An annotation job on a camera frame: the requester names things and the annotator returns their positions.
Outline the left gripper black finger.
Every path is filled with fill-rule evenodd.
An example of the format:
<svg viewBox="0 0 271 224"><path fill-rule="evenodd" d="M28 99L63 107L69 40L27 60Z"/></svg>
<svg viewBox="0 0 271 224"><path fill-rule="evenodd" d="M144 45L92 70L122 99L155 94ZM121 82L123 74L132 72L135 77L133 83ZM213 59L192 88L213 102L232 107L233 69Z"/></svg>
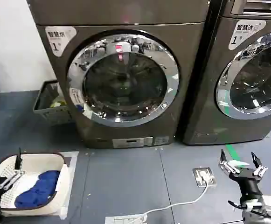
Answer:
<svg viewBox="0 0 271 224"><path fill-rule="evenodd" d="M22 161L23 159L21 158L21 148L19 148L14 164L14 174L0 184L0 189L10 189L13 184L16 183L25 174L25 171L22 169Z"/></svg>

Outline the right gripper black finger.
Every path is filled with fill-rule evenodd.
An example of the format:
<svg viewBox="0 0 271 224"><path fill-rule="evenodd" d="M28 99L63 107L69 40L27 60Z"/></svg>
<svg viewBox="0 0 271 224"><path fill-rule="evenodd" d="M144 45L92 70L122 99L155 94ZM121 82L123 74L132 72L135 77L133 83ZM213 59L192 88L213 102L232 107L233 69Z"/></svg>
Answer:
<svg viewBox="0 0 271 224"><path fill-rule="evenodd" d="M240 174L239 169L229 164L223 149L221 149L221 155L218 165L225 174Z"/></svg>
<svg viewBox="0 0 271 224"><path fill-rule="evenodd" d="M262 165L261 160L255 155L254 152L251 152L251 156L256 167L255 171L253 171L253 176L263 177L268 168Z"/></svg>

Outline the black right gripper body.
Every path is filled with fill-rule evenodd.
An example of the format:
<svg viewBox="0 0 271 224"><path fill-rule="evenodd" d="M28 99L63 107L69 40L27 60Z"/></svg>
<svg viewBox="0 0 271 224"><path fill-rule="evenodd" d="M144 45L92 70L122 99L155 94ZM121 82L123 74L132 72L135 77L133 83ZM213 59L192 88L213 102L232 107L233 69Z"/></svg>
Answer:
<svg viewBox="0 0 271 224"><path fill-rule="evenodd" d="M235 181L241 191L241 199L259 199L263 193L258 187L258 183L262 180L259 176L254 176L254 169L239 168L240 173L230 173L229 178Z"/></svg>

